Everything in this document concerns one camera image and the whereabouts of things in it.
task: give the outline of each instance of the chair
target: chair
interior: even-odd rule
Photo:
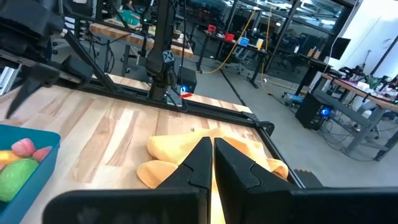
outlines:
[[[227,69],[229,72],[236,72],[238,75],[247,73],[247,76],[250,76],[250,71],[244,66],[252,60],[248,57],[249,54],[250,50],[247,50],[243,47],[236,47],[232,53],[232,62],[225,64],[225,69]]]

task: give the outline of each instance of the yellow cable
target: yellow cable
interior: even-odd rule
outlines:
[[[269,33],[269,24],[271,23],[271,16],[272,16],[272,8],[269,8],[269,17],[268,17],[268,25],[267,25],[267,34],[266,34],[266,52],[268,50],[268,33]],[[262,89],[268,94],[271,95],[272,93],[268,92],[266,88],[264,87],[263,81],[264,81],[264,64],[265,61],[262,62],[262,68],[261,68],[261,87]]]
[[[225,64],[225,62],[229,59],[229,57],[231,56],[232,52],[234,51],[236,45],[238,44],[239,39],[243,36],[243,34],[245,33],[246,29],[248,28],[248,25],[249,25],[251,19],[253,18],[253,15],[254,15],[255,12],[256,12],[256,10],[254,10],[254,8],[253,8],[253,13],[252,13],[251,16],[250,16],[250,18],[249,18],[249,20],[248,20],[248,23],[246,24],[246,26],[244,26],[241,35],[240,35],[239,38],[236,40],[234,46],[232,47],[231,51],[229,52],[229,54],[228,54],[228,56],[226,57],[226,59],[224,60],[224,62],[223,62],[216,70],[211,71],[211,72],[202,72],[202,73],[210,74],[210,73],[217,72],[217,71]]]

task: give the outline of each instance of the yellow towel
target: yellow towel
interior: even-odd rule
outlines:
[[[152,136],[148,140],[147,149],[149,154],[158,160],[141,164],[137,168],[138,177],[149,188],[156,188],[177,169],[200,139],[206,136],[209,136],[213,143],[214,138],[223,138],[263,168],[283,179],[287,178],[286,164],[277,159],[268,159],[262,143],[243,138],[221,128],[196,129],[192,133],[171,136]],[[214,169],[211,189],[211,223],[225,223]]]

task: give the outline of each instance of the blue bin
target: blue bin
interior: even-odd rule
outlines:
[[[0,124],[0,149],[11,150],[11,146],[15,142],[24,138],[31,139],[37,149],[45,146],[52,146],[52,149],[14,199],[10,203],[0,202],[0,223],[16,224],[22,220],[52,175],[57,162],[61,140],[59,134]]]

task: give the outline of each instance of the blue object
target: blue object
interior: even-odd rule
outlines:
[[[52,175],[57,161],[61,136],[49,131],[19,128],[0,124],[0,149],[11,150],[21,139],[29,138],[37,149],[52,146],[51,151],[26,181],[10,203],[0,202],[0,223],[20,223],[34,200]]]
[[[182,85],[181,86],[181,92],[188,93],[189,92],[189,88],[186,85]]]
[[[303,103],[303,100],[304,100],[304,97],[296,96],[296,95],[290,94],[290,93],[287,94],[287,97],[289,97],[290,100],[292,100],[293,103],[296,103],[296,104],[301,104],[301,103]]]
[[[239,45],[242,45],[242,46],[247,47],[248,44],[249,44],[249,39],[247,39],[247,38],[245,38],[245,37],[242,37],[242,38],[239,40]]]
[[[328,116],[330,114],[330,108],[322,108],[321,115]]]

